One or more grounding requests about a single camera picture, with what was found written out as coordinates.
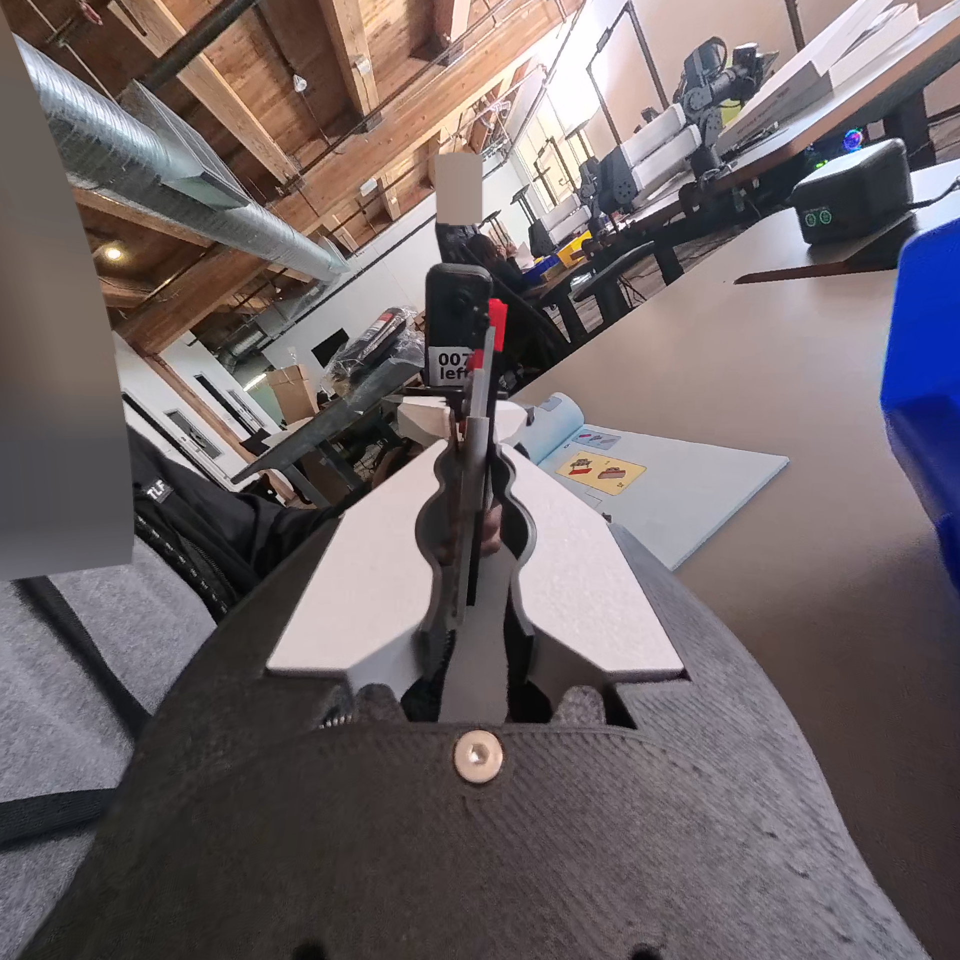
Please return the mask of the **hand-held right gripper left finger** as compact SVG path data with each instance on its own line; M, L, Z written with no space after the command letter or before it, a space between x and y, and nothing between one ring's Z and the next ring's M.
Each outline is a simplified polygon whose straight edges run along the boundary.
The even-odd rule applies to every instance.
M435 441L342 515L267 659L271 676L352 690L408 690L426 677L453 539L437 473L449 453L448 440Z

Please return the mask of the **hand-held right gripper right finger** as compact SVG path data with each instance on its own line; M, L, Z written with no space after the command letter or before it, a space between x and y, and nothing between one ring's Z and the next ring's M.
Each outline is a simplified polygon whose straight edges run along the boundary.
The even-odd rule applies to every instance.
M507 500L527 544L510 585L531 683L647 683L684 664L602 515L510 445Z

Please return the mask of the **long grey studded plate assembly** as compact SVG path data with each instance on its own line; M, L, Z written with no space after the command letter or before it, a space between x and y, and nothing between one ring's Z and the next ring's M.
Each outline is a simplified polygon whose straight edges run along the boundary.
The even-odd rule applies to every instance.
M479 325L482 342L467 363L461 414L457 419L457 466L460 486L456 498L452 556L452 599L447 618L450 631L464 623L467 609L476 599L479 563L483 552L484 526L493 492L490 461L495 443L497 409L497 353L502 350L507 306L501 300L488 301Z

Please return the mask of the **pale blue instruction booklet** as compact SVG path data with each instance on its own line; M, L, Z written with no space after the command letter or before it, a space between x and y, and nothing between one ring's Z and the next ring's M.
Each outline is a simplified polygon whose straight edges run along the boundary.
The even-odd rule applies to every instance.
M513 445L669 570L789 465L783 455L596 426L561 392L528 414Z

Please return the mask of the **blue storage bin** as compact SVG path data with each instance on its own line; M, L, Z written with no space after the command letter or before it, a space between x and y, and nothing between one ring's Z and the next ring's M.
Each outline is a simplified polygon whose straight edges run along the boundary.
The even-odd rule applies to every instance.
M959 590L959 221L900 253L879 396L894 458Z

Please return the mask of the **person's left forearm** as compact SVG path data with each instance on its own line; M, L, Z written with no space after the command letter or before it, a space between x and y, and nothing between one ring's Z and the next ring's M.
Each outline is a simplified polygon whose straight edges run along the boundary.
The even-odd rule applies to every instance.
M212 508L223 538L259 579L265 578L327 522L351 506L299 509L257 494L221 491Z

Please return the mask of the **grey desk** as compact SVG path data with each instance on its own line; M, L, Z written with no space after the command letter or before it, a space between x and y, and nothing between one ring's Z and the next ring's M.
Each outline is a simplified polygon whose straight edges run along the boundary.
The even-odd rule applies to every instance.
M772 680L929 954L958 958L958 597L880 409L895 274L738 283L795 230L757 223L519 397L789 458L678 578Z

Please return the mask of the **brown desk with black legs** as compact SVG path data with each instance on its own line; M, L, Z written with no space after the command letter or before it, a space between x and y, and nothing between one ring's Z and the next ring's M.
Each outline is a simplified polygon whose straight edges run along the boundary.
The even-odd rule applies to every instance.
M886 134L905 140L913 170L931 166L935 153L923 95L958 65L958 18L958 2L932 11L837 91L735 157L714 182L699 187L686 175L677 186L669 184L664 196L627 218L613 252L620 256L651 242L665 282L675 282L683 274L678 246L773 210L810 172L812 146L853 128L880 122Z

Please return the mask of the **person's left hand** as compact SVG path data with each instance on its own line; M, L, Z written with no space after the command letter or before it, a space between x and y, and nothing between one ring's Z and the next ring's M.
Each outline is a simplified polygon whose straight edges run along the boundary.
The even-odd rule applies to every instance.
M388 449L377 461L370 480L370 488L376 489L389 478L415 460L424 448L413 439L406 438L398 446Z

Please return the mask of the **grey metal table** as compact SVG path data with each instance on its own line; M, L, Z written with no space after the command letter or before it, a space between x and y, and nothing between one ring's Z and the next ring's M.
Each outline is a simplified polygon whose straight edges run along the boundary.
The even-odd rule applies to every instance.
M279 443L249 462L232 477L231 483L239 485L254 474L276 471L286 476L298 492L318 504L318 490L300 471L295 470L296 463L306 454L319 450L323 443L351 428L371 410L377 409L384 398L398 392L411 378L420 375L423 367L423 361L415 363L400 360L387 361L376 367L350 395L336 399L328 408L309 418L303 426L284 433Z

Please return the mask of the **yellow blue parts bins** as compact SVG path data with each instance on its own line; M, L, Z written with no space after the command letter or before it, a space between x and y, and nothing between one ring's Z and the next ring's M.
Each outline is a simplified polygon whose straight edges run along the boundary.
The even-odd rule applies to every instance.
M565 275L587 259L582 246L592 238L592 233L585 230L557 251L534 258L533 265L522 270L525 280L532 286L539 286Z

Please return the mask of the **white black robot rig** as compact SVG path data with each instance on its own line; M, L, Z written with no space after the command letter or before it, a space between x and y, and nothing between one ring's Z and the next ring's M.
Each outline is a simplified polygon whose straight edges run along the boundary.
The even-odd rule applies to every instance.
M574 193L529 226L529 247L534 258L546 258L572 239L591 229L600 212L598 196L586 200Z
M702 42L683 62L671 105L601 160L598 209L607 215L638 210L686 167L698 179L720 171L723 106L750 101L779 55L755 42L731 52L719 37Z

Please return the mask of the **black office chair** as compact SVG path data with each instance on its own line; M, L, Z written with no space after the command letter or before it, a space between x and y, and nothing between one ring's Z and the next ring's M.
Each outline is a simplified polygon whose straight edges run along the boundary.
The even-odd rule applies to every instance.
M620 255L589 281L582 283L572 295L571 300L576 304L587 299L595 300L602 321L593 334L609 329L631 311L632 307L620 286L621 279L643 259L652 256L655 249L655 242L647 242Z

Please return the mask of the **black box device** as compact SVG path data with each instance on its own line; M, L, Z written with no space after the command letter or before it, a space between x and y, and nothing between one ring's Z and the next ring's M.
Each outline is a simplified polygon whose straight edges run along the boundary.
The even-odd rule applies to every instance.
M789 203L809 246L876 232L914 203L905 142L885 139L826 162L796 184Z

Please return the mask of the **silver ventilation duct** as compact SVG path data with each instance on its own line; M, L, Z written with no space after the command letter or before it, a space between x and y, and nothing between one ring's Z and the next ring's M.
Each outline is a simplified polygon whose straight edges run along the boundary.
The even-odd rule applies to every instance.
M335 246L309 240L257 203L204 138L142 83L133 80L114 102L12 38L73 186L318 282L347 272Z

